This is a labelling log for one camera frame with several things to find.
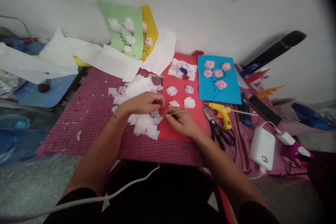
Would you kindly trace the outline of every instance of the concrete floor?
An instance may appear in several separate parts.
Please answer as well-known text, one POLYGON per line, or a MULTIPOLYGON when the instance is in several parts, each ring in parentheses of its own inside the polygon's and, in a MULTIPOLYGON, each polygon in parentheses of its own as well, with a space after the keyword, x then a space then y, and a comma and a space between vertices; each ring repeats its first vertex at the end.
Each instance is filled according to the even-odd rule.
MULTIPOLYGON (((17 111, 34 118, 31 128, 50 129, 61 111, 53 116, 17 111)), ((54 206, 65 190, 80 156, 61 155, 35 165, 0 169, 0 215, 36 212, 54 206)), ((280 223, 321 223, 322 208, 309 181, 290 186, 275 183, 268 177, 253 182, 280 223)), ((216 208, 215 199, 211 205, 216 208)), ((42 223, 44 217, 26 222, 42 223)))

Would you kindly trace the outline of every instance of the green wire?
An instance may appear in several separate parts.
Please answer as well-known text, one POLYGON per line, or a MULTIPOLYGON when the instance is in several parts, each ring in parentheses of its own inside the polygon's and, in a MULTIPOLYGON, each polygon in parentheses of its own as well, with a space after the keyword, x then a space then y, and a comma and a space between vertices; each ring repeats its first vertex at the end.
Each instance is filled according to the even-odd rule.
POLYGON ((26 26, 26 24, 25 24, 21 19, 18 19, 18 18, 16 18, 16 17, 9 17, 9 16, 2 16, 2 15, 0 15, 0 18, 2 18, 2 17, 3 17, 3 18, 16 19, 16 20, 21 21, 21 22, 23 23, 23 25, 24 25, 24 27, 25 27, 25 29, 26 29, 26 31, 27 31, 27 33, 28 33, 30 39, 31 39, 31 42, 34 43, 34 39, 33 39, 32 35, 30 34, 30 32, 29 32, 29 30, 28 30, 28 27, 26 26))

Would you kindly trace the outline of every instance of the scissors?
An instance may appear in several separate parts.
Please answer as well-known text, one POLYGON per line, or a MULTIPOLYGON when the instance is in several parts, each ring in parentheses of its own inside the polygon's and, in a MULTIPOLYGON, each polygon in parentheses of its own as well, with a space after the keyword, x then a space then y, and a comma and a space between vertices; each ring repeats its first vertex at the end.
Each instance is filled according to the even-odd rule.
POLYGON ((225 144, 223 142, 222 139, 224 139, 224 141, 229 145, 229 146, 236 146, 236 137, 235 137, 235 133, 233 132, 232 129, 230 129, 231 133, 225 129, 223 129, 221 126, 219 126, 218 123, 216 123, 216 121, 214 120, 213 117, 210 116, 209 112, 202 107, 205 116, 207 117, 207 119, 210 122, 210 126, 211 126, 211 132, 212 132, 212 140, 214 142, 215 139, 217 139, 221 149, 223 151, 225 151, 226 147, 225 144))

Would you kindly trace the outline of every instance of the hand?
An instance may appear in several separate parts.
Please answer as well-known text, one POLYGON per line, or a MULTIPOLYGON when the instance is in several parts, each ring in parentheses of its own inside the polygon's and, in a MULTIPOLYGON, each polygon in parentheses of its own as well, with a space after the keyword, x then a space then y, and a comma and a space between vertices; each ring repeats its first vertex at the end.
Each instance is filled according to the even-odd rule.
POLYGON ((184 109, 180 107, 170 107, 163 115, 178 133, 191 138, 195 138, 200 133, 203 133, 199 126, 194 122, 189 111, 176 115, 170 115, 170 113, 180 112, 182 110, 184 109))
POLYGON ((118 110, 131 114, 149 114, 165 105, 163 95, 153 92, 144 92, 123 102, 118 110))

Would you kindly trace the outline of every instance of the green cardstock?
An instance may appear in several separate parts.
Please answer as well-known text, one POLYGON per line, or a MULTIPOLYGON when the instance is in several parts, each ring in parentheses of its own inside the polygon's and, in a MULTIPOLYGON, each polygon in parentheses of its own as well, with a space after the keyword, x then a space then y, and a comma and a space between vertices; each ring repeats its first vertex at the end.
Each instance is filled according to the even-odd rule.
POLYGON ((109 30, 111 46, 138 60, 144 49, 142 10, 102 1, 97 4, 109 30))

